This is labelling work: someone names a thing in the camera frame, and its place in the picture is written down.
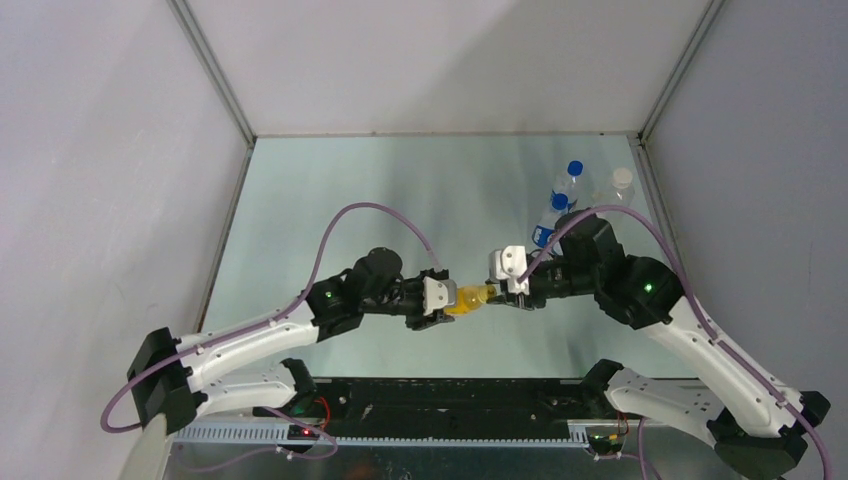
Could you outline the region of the yellow juice bottle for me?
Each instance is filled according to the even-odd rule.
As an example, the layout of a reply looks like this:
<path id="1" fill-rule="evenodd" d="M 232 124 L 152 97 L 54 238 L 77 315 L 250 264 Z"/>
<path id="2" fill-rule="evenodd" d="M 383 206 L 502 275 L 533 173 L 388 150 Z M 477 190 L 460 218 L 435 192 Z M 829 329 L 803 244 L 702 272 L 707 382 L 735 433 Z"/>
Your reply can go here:
<path id="1" fill-rule="evenodd" d="M 471 285 L 461 287 L 457 290 L 456 302 L 453 306 L 446 307 L 447 315 L 456 317 L 472 313 L 486 305 L 486 288 L 488 285 Z"/>

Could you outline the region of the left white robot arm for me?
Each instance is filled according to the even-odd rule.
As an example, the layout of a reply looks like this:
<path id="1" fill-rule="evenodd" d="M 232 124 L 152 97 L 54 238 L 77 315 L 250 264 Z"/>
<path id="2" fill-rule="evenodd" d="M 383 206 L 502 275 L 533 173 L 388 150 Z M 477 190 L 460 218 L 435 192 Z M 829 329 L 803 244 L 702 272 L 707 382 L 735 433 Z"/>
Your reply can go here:
<path id="1" fill-rule="evenodd" d="M 401 316 L 413 331 L 451 321 L 458 288 L 448 271 L 406 278 L 401 268 L 397 253 L 375 248 L 283 310 L 205 334 L 148 333 L 127 372 L 140 427 L 162 415 L 172 434 L 202 416 L 254 407 L 308 414 L 316 386 L 303 361 L 284 359 L 258 374 L 244 367 L 350 332 L 368 314 Z"/>

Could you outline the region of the clear crushed bottle blue label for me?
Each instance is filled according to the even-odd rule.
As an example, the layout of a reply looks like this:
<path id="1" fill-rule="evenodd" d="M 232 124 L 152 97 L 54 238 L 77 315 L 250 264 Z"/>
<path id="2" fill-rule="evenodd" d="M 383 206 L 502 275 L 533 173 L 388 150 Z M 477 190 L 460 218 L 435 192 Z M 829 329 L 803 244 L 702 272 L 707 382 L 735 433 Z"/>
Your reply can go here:
<path id="1" fill-rule="evenodd" d="M 570 198 L 564 193 L 553 192 L 531 234 L 531 242 L 537 248 L 548 245 L 556 231 L 556 222 L 570 209 Z"/>

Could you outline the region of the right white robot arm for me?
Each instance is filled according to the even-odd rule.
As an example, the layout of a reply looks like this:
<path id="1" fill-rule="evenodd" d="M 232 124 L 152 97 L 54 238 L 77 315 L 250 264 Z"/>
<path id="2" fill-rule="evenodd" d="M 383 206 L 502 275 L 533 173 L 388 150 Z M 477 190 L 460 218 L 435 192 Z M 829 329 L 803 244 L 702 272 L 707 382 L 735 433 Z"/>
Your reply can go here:
<path id="1" fill-rule="evenodd" d="M 506 246 L 489 257 L 496 302 L 522 310 L 552 299 L 591 296 L 600 310 L 643 334 L 688 366 L 699 391 L 668 386 L 607 359 L 583 377 L 585 411 L 606 418 L 614 411 L 654 420 L 710 447 L 747 479 L 779 479 L 814 446 L 823 475 L 834 475 L 818 427 L 829 400 L 780 381 L 748 355 L 706 313 L 673 256 L 664 260 L 625 252 L 595 207 L 562 218 L 551 242 L 530 254 Z"/>

